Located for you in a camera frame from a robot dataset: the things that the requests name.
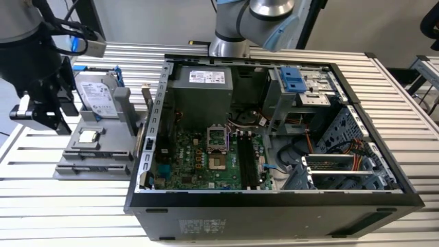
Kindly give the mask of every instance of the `blue drive latch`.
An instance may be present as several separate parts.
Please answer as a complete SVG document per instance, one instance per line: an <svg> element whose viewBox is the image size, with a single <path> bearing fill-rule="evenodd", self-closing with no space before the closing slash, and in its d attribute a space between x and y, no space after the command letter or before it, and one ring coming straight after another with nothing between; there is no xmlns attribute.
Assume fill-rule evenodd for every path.
<svg viewBox="0 0 439 247"><path fill-rule="evenodd" d="M286 85L287 92L305 93L307 91L307 85L298 68L281 67L281 79Z"/></svg>

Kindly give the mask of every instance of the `power supply label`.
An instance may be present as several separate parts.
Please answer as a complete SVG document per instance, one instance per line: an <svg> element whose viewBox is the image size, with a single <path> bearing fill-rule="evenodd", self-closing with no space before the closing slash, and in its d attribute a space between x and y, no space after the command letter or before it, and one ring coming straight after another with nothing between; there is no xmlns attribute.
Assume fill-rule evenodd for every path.
<svg viewBox="0 0 439 247"><path fill-rule="evenodd" d="M190 73L190 82L194 83L218 83L226 84L225 72L192 70Z"/></svg>
<svg viewBox="0 0 439 247"><path fill-rule="evenodd" d="M226 228L226 219L179 220L179 223L183 234L223 233Z"/></svg>
<svg viewBox="0 0 439 247"><path fill-rule="evenodd" d="M82 87L91 110L100 117L118 117L116 106L107 85L100 82L82 82Z"/></svg>

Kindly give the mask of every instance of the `green circuit board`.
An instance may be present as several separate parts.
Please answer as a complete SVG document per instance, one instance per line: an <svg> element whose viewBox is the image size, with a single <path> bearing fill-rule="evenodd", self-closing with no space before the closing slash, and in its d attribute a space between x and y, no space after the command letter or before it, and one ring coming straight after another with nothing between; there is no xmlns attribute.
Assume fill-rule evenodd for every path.
<svg viewBox="0 0 439 247"><path fill-rule="evenodd" d="M225 144L225 133L222 131L214 131L211 133L211 141L215 144ZM265 151L259 153L263 150L261 136L253 138L253 144L255 150L255 166L257 170L259 170L259 157L257 155L265 157ZM230 137L227 154L210 154L206 150L206 133L195 131L178 132L170 177L168 179L159 178L155 180L159 181L159 183L155 183L156 189L242 190L237 136L231 135ZM261 189L271 189L269 171L266 172L266 176L267 179L261 183Z"/></svg>

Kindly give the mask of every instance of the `slatted table surface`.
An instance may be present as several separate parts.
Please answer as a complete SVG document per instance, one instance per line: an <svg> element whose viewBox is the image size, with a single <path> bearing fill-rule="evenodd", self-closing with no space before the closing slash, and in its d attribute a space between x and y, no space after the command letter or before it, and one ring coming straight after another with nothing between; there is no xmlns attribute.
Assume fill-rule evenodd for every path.
<svg viewBox="0 0 439 247"><path fill-rule="evenodd" d="M104 58L76 65L119 65L131 101L144 108L142 84L158 84L163 55L204 55L204 46L110 44ZM56 181L52 174L68 136L18 127L0 148L0 246L439 246L439 130L377 59L362 53L253 48L253 58L334 62L359 96L426 207L355 240L295 242L150 242L136 218L124 215L126 181ZM78 117L68 117L71 128Z"/></svg>

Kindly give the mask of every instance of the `motherboard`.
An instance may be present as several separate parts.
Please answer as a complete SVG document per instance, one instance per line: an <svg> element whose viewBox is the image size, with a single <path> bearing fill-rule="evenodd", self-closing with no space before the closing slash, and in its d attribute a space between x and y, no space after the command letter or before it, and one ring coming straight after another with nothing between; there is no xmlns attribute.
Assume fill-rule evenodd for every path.
<svg viewBox="0 0 439 247"><path fill-rule="evenodd" d="M156 166L155 188L194 189L265 189L270 190L270 171L262 136L233 133L215 126L206 131L180 130L168 164Z"/></svg>

